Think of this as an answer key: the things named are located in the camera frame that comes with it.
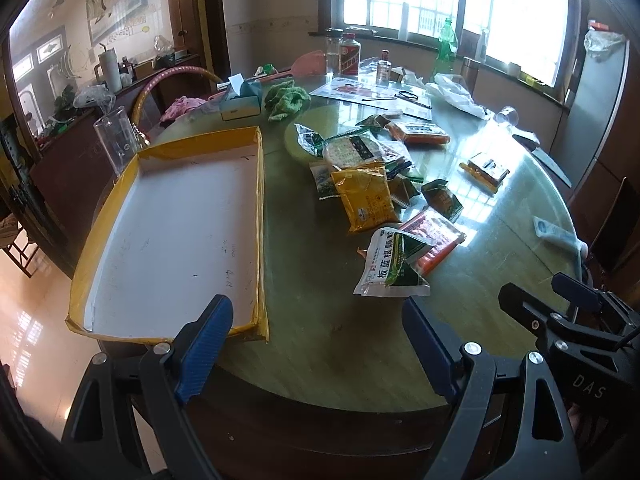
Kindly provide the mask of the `white thermos mug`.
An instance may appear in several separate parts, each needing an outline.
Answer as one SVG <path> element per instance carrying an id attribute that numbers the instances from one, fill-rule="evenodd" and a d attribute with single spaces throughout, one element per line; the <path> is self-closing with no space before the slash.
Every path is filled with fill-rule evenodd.
<path id="1" fill-rule="evenodd" d="M 94 66 L 94 74 L 97 81 L 104 81 L 107 89 L 116 94 L 122 90 L 119 65 L 114 49 L 107 49 L 101 44 L 103 51 L 99 54 L 99 63 Z"/>

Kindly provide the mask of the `grey refrigerator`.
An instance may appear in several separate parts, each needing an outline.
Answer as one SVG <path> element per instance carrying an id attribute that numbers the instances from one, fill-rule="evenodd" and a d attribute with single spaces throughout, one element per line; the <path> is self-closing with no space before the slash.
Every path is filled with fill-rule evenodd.
<path id="1" fill-rule="evenodd" d="M 629 41 L 617 32 L 586 33 L 586 55 L 550 156 L 563 171 L 554 183 L 569 200 L 588 176 L 611 130 L 626 84 Z"/>

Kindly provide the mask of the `white green snack bag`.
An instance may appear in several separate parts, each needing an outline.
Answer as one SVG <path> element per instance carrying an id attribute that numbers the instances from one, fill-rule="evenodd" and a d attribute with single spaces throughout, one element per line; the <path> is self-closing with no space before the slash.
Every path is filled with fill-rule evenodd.
<path id="1" fill-rule="evenodd" d="M 376 230 L 354 294 L 388 298 L 430 296 L 431 287 L 418 271 L 418 261 L 432 248 L 424 237 L 392 228 Z"/>

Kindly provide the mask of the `small clear liquor bottle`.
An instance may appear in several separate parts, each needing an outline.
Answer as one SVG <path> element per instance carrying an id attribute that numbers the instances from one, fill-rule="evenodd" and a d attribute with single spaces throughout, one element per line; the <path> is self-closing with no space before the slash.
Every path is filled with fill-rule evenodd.
<path id="1" fill-rule="evenodd" d="M 392 70 L 392 63 L 390 62 L 390 51 L 383 49 L 381 51 L 380 58 L 378 59 L 378 65 L 376 66 L 376 83 L 379 86 L 386 86 L 390 81 L 390 71 Z"/>

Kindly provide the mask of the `teal tissue box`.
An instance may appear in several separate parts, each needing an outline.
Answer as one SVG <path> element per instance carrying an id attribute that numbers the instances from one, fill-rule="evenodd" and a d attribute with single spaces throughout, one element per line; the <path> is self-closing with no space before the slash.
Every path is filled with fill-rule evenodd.
<path id="1" fill-rule="evenodd" d="M 232 75 L 219 111 L 225 122 L 259 116 L 262 114 L 262 84 L 258 80 L 245 79 L 241 74 Z"/>

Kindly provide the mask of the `pink cloth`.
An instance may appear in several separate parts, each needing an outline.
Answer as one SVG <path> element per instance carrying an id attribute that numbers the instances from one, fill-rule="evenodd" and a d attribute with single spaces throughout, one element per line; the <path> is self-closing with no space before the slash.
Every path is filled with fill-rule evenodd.
<path id="1" fill-rule="evenodd" d="M 187 96 L 180 96 L 176 99 L 166 112 L 160 116 L 160 122 L 174 122 L 179 117 L 188 114 L 191 110 L 202 106 L 206 103 L 206 100 L 201 98 L 188 98 Z"/>

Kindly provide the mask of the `pink yellow hula hoop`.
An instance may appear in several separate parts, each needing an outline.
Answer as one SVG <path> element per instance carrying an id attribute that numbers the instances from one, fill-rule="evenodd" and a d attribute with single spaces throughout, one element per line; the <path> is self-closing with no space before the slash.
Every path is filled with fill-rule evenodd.
<path id="1" fill-rule="evenodd" d="M 163 68 L 146 78 L 130 110 L 130 122 L 141 145 L 146 148 L 155 140 L 160 124 L 166 122 L 160 116 L 176 99 L 208 98 L 221 83 L 215 73 L 191 64 Z"/>

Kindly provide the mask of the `yellow cardboard tray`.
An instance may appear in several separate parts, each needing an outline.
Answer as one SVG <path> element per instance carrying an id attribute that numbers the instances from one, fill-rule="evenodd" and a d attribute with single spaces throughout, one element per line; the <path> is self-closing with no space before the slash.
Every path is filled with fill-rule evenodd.
<path id="1" fill-rule="evenodd" d="M 131 159 L 76 266 L 66 325 L 105 341 L 171 340 L 217 295 L 230 333 L 269 336 L 265 161 L 257 127 L 187 136 Z"/>

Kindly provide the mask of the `round cracker pack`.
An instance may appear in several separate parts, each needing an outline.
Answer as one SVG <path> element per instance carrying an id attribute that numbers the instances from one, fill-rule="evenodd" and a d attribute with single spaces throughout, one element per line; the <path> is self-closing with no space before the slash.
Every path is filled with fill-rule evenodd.
<path id="1" fill-rule="evenodd" d="M 382 162 L 381 145 L 370 132 L 334 136 L 322 148 L 326 162 L 337 170 Z"/>

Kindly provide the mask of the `yellow snack bag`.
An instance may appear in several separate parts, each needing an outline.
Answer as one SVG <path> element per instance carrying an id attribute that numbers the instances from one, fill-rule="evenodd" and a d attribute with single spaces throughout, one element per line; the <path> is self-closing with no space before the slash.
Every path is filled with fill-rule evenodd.
<path id="1" fill-rule="evenodd" d="M 331 178 L 347 214 L 350 232 L 398 222 L 382 162 L 337 170 Z"/>

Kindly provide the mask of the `orange cracker pack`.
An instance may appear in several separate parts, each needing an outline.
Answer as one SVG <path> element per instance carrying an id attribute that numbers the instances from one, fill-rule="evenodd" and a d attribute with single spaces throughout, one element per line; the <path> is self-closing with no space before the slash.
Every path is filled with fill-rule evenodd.
<path id="1" fill-rule="evenodd" d="M 424 278 L 465 241 L 465 234 L 433 208 L 421 211 L 400 226 L 401 231 L 424 238 L 430 249 L 413 263 Z"/>

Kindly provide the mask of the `orange biscuit package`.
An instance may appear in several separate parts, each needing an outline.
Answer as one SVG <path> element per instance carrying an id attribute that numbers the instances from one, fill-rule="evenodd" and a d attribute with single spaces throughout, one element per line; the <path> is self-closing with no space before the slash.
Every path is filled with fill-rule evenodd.
<path id="1" fill-rule="evenodd" d="M 389 122 L 385 129 L 394 140 L 405 144 L 445 145 L 450 142 L 450 136 L 432 122 L 426 124 Z"/>

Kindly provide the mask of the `dark wood sideboard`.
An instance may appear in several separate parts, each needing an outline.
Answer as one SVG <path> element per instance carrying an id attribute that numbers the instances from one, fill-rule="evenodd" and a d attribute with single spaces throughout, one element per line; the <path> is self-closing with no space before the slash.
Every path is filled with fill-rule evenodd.
<path id="1" fill-rule="evenodd" d="M 181 64 L 199 66 L 200 59 L 193 55 L 178 63 Z M 149 76 L 119 92 L 115 105 L 125 107 L 130 114 L 146 78 Z M 100 117 L 101 112 L 97 108 L 82 112 L 70 128 L 52 141 L 40 161 L 30 170 L 54 224 L 62 232 L 62 240 L 55 242 L 46 254 L 67 276 L 75 272 L 96 207 L 103 192 L 115 179 L 114 170 L 93 128 Z"/>

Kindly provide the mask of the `small green snack packet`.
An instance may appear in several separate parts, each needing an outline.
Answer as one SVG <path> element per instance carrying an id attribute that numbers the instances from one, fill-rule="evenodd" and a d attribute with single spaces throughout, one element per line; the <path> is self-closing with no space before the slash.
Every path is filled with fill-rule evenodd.
<path id="1" fill-rule="evenodd" d="M 424 183 L 421 186 L 421 192 L 428 206 L 435 209 L 447 220 L 454 223 L 460 218 L 463 209 L 462 203 L 448 188 L 447 180 L 435 179 Z"/>

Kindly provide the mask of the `pink fly swatter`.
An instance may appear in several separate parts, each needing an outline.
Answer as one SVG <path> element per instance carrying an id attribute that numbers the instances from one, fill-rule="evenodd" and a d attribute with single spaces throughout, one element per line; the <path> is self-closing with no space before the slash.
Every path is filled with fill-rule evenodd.
<path id="1" fill-rule="evenodd" d="M 296 58 L 287 70 L 273 70 L 268 74 L 262 67 L 250 80 L 270 81 L 285 77 L 323 76 L 326 74 L 326 54 L 321 50 L 308 52 Z"/>

